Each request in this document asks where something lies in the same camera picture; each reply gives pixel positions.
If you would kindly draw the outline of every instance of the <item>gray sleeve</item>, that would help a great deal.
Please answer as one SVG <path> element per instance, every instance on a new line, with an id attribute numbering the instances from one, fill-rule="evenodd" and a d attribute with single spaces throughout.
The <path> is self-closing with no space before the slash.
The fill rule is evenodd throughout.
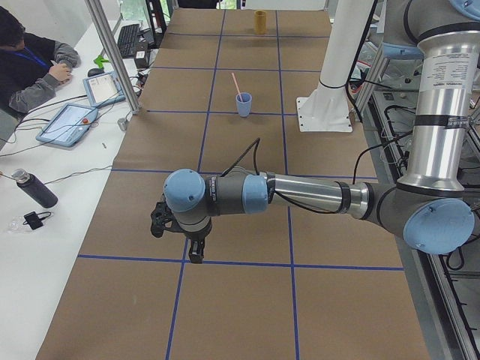
<path id="1" fill-rule="evenodd" d="M 58 85 L 59 81 L 48 73 L 32 86 L 12 94 L 8 105 L 19 113 L 27 113 L 55 97 L 55 87 Z"/>
<path id="2" fill-rule="evenodd" d="M 66 64 L 70 69 L 75 68 L 80 63 L 78 52 L 66 43 L 56 41 L 53 55 L 56 62 Z"/>

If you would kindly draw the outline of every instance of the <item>yellow cup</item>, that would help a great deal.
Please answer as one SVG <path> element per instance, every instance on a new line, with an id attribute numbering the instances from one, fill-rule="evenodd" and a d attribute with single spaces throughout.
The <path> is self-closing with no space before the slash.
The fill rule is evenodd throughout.
<path id="1" fill-rule="evenodd" d="M 264 10 L 255 11 L 255 34 L 264 35 L 267 33 L 267 13 Z"/>

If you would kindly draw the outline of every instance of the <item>white mounting pedestal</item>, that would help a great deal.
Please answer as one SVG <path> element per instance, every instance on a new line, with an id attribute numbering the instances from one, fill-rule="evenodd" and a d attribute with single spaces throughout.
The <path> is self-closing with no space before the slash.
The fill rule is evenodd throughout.
<path id="1" fill-rule="evenodd" d="M 321 82 L 297 98 L 300 131 L 352 132 L 344 84 L 362 40 L 374 0 L 340 0 L 325 53 Z"/>
<path id="2" fill-rule="evenodd" d="M 300 131 L 338 131 L 351 133 L 347 96 L 344 88 L 319 85 L 310 97 L 297 97 Z"/>

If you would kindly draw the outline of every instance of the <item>blue lanyard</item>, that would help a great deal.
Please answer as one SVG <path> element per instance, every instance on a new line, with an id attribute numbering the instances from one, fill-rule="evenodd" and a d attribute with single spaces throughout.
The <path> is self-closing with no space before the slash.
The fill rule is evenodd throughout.
<path id="1" fill-rule="evenodd" d="M 38 56 L 36 56 L 32 51 L 30 51 L 30 49 L 28 47 L 25 46 L 25 50 L 26 52 L 29 54 L 29 56 L 25 55 L 25 54 L 22 54 L 21 52 L 13 52 L 13 54 L 15 56 L 19 56 L 20 58 L 24 58 L 24 59 L 27 59 L 27 60 L 30 60 L 31 62 L 36 62 L 37 64 L 39 64 L 42 68 L 45 68 L 45 69 L 50 69 L 50 66 L 48 66 L 45 61 L 43 61 L 41 58 L 38 58 Z"/>

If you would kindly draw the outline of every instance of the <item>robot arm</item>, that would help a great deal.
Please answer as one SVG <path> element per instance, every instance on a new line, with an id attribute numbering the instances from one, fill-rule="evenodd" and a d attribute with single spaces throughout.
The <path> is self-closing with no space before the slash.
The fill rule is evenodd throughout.
<path id="1" fill-rule="evenodd" d="M 390 21 L 398 14 L 401 19 Z M 390 29 L 387 41 L 400 48 L 416 45 L 424 53 L 412 151 L 406 174 L 395 186 L 239 168 L 202 178 L 181 169 L 168 177 L 164 199 L 151 213 L 152 234 L 184 233 L 191 240 L 190 261 L 201 263 L 211 217 L 254 214 L 279 203 L 351 214 L 429 254 L 445 254 L 464 244 L 475 220 L 461 199 L 464 188 L 456 174 L 480 52 L 480 9 L 471 0 L 388 0 L 385 28 Z"/>
<path id="2" fill-rule="evenodd" d="M 473 231 L 470 207 L 460 199 L 410 193 L 385 184 L 346 184 L 273 173 L 254 175 L 234 168 L 203 178 L 190 169 L 172 173 L 164 199 L 151 213 L 151 233 L 184 233 L 192 263 L 201 263 L 212 217 L 255 214 L 269 204 L 303 206 L 323 214 L 350 214 L 404 238 L 429 254 L 453 251 Z"/>

